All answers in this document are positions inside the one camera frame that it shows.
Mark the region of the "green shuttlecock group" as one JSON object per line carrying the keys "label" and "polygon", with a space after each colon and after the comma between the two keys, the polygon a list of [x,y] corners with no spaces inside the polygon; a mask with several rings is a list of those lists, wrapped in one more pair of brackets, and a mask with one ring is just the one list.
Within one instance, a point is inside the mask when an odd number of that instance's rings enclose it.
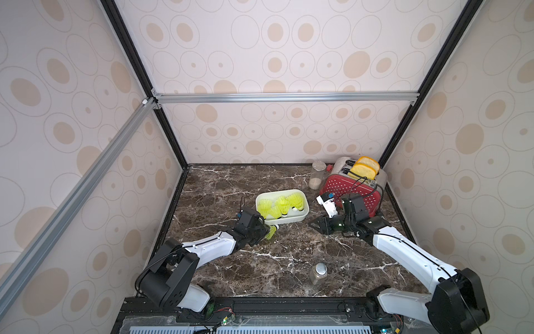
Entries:
{"label": "green shuttlecock group", "polygon": [[269,228],[268,234],[265,236],[265,240],[271,240],[277,231],[278,231],[278,226],[271,225]]}
{"label": "green shuttlecock group", "polygon": [[273,208],[273,202],[271,199],[261,199],[257,203],[257,211],[265,218],[272,219],[271,211]]}

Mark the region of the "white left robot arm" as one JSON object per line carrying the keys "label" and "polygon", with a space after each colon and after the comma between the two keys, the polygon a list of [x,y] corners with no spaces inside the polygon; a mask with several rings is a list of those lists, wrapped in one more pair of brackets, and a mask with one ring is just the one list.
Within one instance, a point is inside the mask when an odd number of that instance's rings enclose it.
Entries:
{"label": "white left robot arm", "polygon": [[138,276],[134,288],[162,310],[183,308],[201,313],[211,296],[193,285],[196,270],[245,246],[256,246],[269,240],[277,229],[275,225],[268,225],[256,210],[245,208],[237,214],[233,227],[215,235],[183,244],[168,239]]}

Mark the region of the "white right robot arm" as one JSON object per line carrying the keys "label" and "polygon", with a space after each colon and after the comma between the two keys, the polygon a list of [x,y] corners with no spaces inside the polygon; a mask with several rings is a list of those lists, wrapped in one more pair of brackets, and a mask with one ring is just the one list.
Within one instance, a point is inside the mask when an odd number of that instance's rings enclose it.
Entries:
{"label": "white right robot arm", "polygon": [[392,257],[417,278],[426,294],[381,285],[367,293],[366,312],[373,320],[400,315],[430,324],[438,333],[472,333],[489,322],[490,310],[480,277],[471,269],[457,269],[404,237],[379,214],[371,215],[364,198],[347,193],[340,198],[317,197],[327,214],[310,223],[322,235],[335,232],[356,237]]}

